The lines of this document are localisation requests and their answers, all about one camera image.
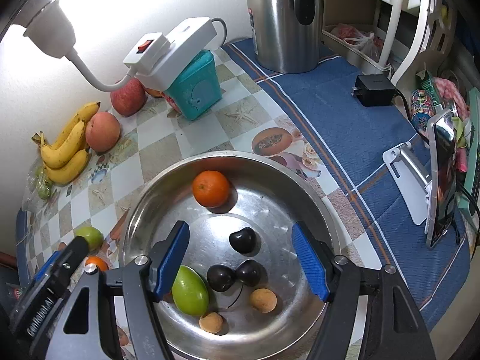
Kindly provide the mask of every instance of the banana bunch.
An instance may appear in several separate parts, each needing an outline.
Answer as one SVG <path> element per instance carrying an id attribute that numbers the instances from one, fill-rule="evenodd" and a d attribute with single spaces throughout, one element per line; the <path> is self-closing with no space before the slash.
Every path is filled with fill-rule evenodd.
<path id="1" fill-rule="evenodd" d="M 85 139 L 87 122 L 97 113 L 100 103 L 87 103 L 65 125 L 55 142 L 48 145 L 43 132 L 32 140 L 39 145 L 46 175 L 57 184 L 68 184 L 88 164 L 90 155 Z"/>

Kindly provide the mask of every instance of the blue tablecloth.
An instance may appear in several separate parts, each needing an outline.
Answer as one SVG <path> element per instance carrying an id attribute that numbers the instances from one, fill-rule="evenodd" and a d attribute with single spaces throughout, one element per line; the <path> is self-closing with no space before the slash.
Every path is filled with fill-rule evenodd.
<path id="1" fill-rule="evenodd" d="M 470 253 L 458 209 L 455 234 L 429 250 L 424 224 L 416 226 L 382 160 L 385 150 L 410 140 L 416 156 L 429 167 L 430 153 L 394 106 L 363 107 L 351 96 L 361 72 L 327 47 L 316 69 L 279 74 L 261 67 L 251 39 L 224 50 L 301 129 L 349 198 L 382 263 L 397 266 L 431 330 L 465 282 Z"/>

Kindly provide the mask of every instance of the plastic bag of grapes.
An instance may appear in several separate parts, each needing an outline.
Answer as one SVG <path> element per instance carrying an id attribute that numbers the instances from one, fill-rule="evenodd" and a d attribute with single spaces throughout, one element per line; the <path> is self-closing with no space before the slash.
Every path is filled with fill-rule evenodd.
<path id="1" fill-rule="evenodd" d="M 43 169 L 42 159 L 38 158 L 27 174 L 22 210 L 38 212 L 48 202 L 51 195 L 52 182 Z"/>

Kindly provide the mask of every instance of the teal plastic box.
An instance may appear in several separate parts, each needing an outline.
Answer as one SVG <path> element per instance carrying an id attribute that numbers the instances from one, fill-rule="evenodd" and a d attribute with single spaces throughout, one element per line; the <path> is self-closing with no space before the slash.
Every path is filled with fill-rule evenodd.
<path id="1" fill-rule="evenodd" d="M 169 104 L 194 120 L 222 98 L 213 54 L 201 50 L 164 92 Z"/>

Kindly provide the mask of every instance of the black power adapter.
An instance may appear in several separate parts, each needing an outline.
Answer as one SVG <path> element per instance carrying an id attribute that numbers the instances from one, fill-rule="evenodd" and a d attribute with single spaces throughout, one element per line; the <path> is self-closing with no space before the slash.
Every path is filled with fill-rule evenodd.
<path id="1" fill-rule="evenodd" d="M 378 107 L 391 105 L 398 90 L 383 74 L 361 74 L 355 80 L 352 96 L 357 97 L 364 107 Z"/>

